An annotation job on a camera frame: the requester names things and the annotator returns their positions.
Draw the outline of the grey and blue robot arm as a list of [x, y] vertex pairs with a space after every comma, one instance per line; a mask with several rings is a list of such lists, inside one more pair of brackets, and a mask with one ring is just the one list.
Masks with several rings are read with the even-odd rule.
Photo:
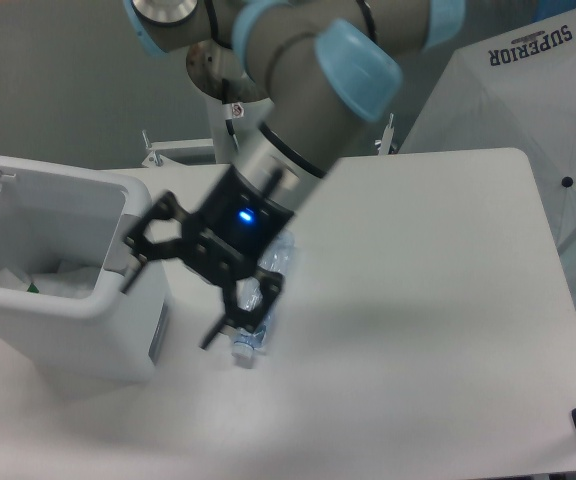
[[206, 333], [254, 332], [284, 278], [259, 261], [403, 81], [397, 57], [461, 29], [462, 1], [128, 1], [144, 46], [169, 53], [211, 40], [272, 101], [195, 211], [163, 193], [125, 236], [140, 267], [178, 259], [222, 292]]

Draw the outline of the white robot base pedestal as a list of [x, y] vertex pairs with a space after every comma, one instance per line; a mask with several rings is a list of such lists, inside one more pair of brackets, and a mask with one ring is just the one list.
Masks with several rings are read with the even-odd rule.
[[226, 143], [226, 121], [232, 120], [240, 149], [272, 108], [272, 100], [248, 77], [235, 53], [214, 40], [189, 48], [186, 69], [204, 98], [215, 144]]

